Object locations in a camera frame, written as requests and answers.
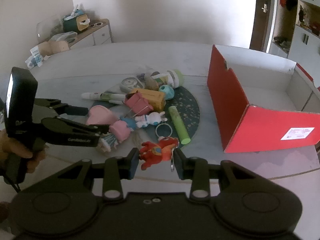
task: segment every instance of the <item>pink heart-shaped object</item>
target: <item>pink heart-shaped object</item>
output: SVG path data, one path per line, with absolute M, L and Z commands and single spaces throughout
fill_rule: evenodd
M 111 110 L 104 106 L 93 106 L 89 111 L 86 124 L 114 124 L 119 118 Z

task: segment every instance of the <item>teal ball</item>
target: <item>teal ball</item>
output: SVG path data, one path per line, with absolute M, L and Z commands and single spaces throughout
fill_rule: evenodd
M 163 85 L 159 87 L 159 91 L 165 93 L 165 100 L 170 100 L 174 97 L 174 90 L 169 85 Z

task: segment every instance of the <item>red keychain toy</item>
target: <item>red keychain toy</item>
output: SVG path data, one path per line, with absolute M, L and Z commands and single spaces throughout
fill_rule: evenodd
M 145 171 L 153 164 L 171 160 L 172 149 L 179 146 L 179 139 L 164 137 L 156 144 L 148 141 L 141 145 L 143 148 L 140 149 L 140 159 L 145 161 L 141 169 Z

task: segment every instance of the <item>door handle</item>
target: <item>door handle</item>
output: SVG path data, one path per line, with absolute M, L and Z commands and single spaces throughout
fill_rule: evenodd
M 305 33 L 303 34 L 303 43 L 308 45 L 308 41 L 309 41 L 309 35 L 306 35 Z
M 268 11 L 268 5 L 265 3 L 261 9 L 266 13 Z

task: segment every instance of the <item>yellow box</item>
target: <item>yellow box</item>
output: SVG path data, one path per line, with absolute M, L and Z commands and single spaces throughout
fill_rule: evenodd
M 149 104 L 153 106 L 153 110 L 156 112 L 162 112 L 165 106 L 165 93 L 159 91 L 153 91 L 142 88 L 135 88 L 131 90 L 131 93 L 140 92 L 142 96 L 148 100 Z

